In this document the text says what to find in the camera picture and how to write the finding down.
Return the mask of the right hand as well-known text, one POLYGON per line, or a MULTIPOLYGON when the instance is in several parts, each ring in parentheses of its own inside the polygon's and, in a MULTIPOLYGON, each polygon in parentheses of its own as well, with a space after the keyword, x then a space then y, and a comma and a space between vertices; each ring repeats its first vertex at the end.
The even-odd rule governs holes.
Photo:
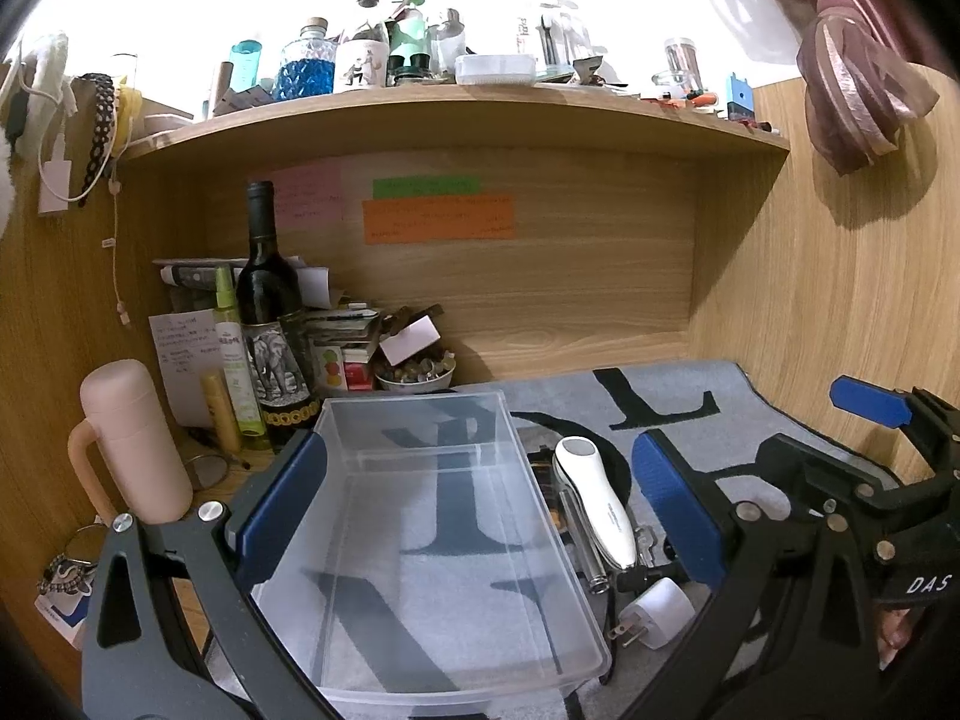
POLYGON ((910 608, 880 610, 877 613, 878 667, 885 670, 908 645, 913 632, 910 608))

